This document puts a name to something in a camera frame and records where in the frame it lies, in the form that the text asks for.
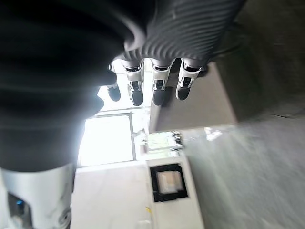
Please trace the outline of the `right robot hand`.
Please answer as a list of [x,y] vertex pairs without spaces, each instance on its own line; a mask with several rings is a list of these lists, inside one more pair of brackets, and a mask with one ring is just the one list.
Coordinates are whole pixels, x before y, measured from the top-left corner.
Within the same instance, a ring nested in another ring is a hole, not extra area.
[[3,0],[0,3],[0,170],[11,229],[68,229],[85,122],[119,99],[121,60],[134,105],[143,61],[160,105],[181,59],[184,100],[213,58],[242,0]]

